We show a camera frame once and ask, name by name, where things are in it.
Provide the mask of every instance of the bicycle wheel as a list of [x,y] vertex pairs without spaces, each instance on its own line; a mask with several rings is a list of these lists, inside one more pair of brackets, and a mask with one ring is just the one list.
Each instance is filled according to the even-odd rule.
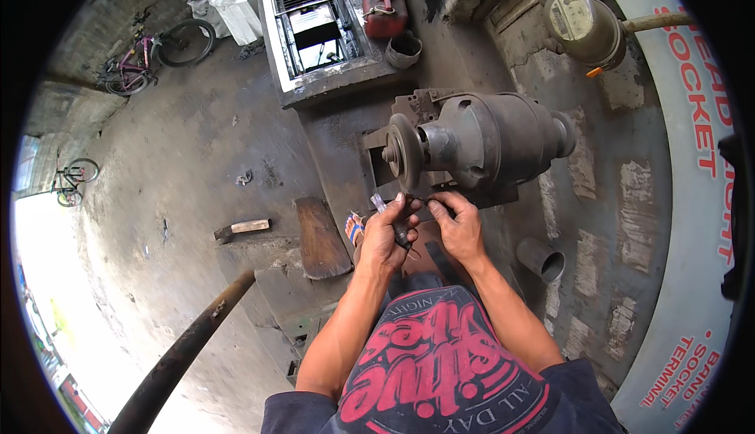
[[129,97],[137,91],[146,89],[149,81],[144,74],[146,71],[124,67],[118,72],[110,74],[105,79],[105,89],[119,97]]
[[75,158],[66,167],[66,170],[68,170],[66,175],[80,184],[91,182],[99,175],[99,165],[90,158]]
[[76,189],[65,189],[62,192],[57,193],[57,203],[66,208],[79,206],[83,198],[81,192]]
[[155,55],[168,67],[192,66],[207,57],[215,46],[215,30],[204,20],[190,18],[160,35]]

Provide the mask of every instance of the bicycle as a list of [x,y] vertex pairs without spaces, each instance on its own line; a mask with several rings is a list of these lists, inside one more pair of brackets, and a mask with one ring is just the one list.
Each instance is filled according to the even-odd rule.
[[[148,9],[149,7],[144,8],[144,12],[134,15],[134,23],[131,25],[139,26],[134,35],[134,47],[120,62],[116,62],[114,56],[102,65],[98,85],[104,84],[105,89],[111,94],[129,97],[146,89],[150,82],[157,85],[157,77],[150,69],[150,60],[153,57],[164,66],[188,67],[212,52],[216,40],[212,24],[190,18],[165,33],[147,35],[144,32],[144,22],[150,15]],[[136,63],[130,62],[132,57],[136,58]]]
[[[66,208],[79,206],[84,198],[79,192],[80,184],[86,184],[96,179],[99,175],[99,165],[90,158],[75,158],[68,167],[61,170],[61,150],[57,150],[55,159],[55,177],[52,179],[50,193],[57,192],[57,202]],[[70,184],[64,186],[63,179]]]

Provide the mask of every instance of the foot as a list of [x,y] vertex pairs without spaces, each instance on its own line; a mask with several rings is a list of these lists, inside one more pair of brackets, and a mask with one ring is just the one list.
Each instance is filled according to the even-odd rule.
[[346,219],[344,230],[354,247],[359,246],[365,240],[365,226],[362,224],[362,218],[353,211]]

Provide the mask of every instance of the red jerry can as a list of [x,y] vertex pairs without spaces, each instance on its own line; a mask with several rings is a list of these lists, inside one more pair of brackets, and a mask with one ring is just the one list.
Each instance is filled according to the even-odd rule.
[[365,34],[370,38],[399,35],[404,32],[409,20],[406,0],[362,0],[362,9],[365,14]]

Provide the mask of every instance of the man's left hand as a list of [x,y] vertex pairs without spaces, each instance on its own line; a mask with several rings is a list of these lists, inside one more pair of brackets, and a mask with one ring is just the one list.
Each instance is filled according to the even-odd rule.
[[406,260],[406,250],[399,246],[395,239],[392,224],[401,223],[407,229],[407,239],[414,242],[418,238],[415,227],[420,223],[419,217],[414,214],[422,203],[412,200],[406,205],[406,195],[399,193],[396,199],[387,205],[385,211],[374,214],[367,220],[365,226],[365,240],[362,243],[362,256],[356,266],[356,272],[368,272],[372,278],[390,278],[393,273],[401,268]]

